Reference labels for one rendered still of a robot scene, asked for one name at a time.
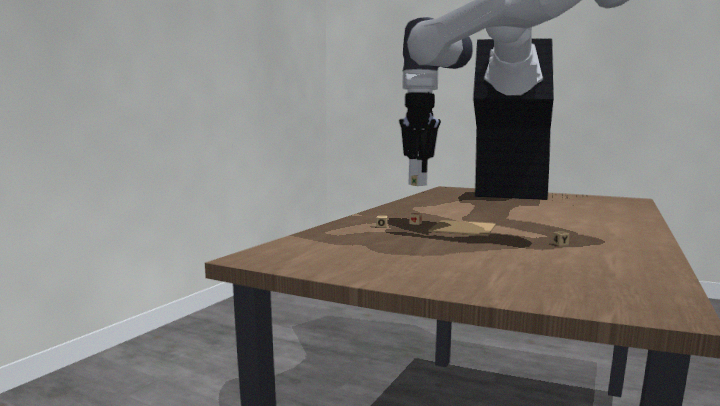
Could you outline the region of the tan flat mat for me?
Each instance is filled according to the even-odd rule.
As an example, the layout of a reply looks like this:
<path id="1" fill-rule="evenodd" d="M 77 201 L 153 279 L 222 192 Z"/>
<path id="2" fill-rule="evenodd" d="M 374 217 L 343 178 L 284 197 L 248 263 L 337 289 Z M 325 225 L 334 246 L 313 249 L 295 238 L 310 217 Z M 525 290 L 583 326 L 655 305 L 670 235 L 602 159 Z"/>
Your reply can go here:
<path id="1" fill-rule="evenodd" d="M 441 220 L 428 232 L 489 236 L 496 223 Z"/>

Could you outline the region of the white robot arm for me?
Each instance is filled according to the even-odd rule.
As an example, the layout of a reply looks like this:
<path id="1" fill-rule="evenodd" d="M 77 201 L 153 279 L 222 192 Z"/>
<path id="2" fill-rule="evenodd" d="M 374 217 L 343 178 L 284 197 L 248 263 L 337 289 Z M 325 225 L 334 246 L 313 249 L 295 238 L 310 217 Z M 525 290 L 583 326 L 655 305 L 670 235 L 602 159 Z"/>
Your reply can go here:
<path id="1" fill-rule="evenodd" d="M 532 27 L 558 17 L 580 1 L 474 0 L 437 19 L 411 20 L 404 33 L 403 89 L 408 85 L 408 92 L 437 90 L 439 66 L 465 66 L 473 53 L 469 36 L 486 28 L 494 48 L 489 58 L 490 77 L 488 64 L 484 80 L 505 95 L 522 95 L 543 80 Z"/>

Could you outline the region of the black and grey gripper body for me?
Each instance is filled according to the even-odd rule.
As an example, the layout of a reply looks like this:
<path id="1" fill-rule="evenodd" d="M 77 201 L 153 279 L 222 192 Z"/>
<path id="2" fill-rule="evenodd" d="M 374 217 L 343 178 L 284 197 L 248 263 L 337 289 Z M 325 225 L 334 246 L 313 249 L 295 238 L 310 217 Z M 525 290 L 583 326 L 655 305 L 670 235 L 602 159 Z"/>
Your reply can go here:
<path id="1" fill-rule="evenodd" d="M 435 95 L 433 93 L 406 93 L 405 107 L 407 107 L 406 118 L 409 122 L 409 116 L 414 116 L 414 127 L 417 129 L 416 115 L 421 116 L 421 129 L 428 127 L 430 113 L 433 116 L 432 108 L 435 106 Z"/>

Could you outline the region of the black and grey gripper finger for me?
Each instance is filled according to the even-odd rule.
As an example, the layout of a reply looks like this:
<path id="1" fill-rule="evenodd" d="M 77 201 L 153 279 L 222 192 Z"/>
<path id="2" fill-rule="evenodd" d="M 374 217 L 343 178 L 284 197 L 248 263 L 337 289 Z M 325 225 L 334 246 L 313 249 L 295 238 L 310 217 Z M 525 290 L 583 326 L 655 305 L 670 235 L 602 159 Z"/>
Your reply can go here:
<path id="1" fill-rule="evenodd" d="M 399 119 L 402 132 L 402 143 L 403 143 L 403 154 L 409 158 L 409 179 L 408 185 L 411 185 L 411 176 L 417 175 L 418 173 L 418 133 L 414 127 L 414 116 L 409 116 L 409 122 L 407 118 Z"/>
<path id="2" fill-rule="evenodd" d="M 430 113 L 428 124 L 429 126 L 425 129 L 421 129 L 421 116 L 416 116 L 417 132 L 418 132 L 418 148 L 419 158 L 418 160 L 418 173 L 417 173 L 417 186 L 427 186 L 427 164 L 428 159 L 434 157 L 435 146 L 438 128 L 441 120 L 436 119 Z M 427 137 L 426 137 L 427 134 Z"/>

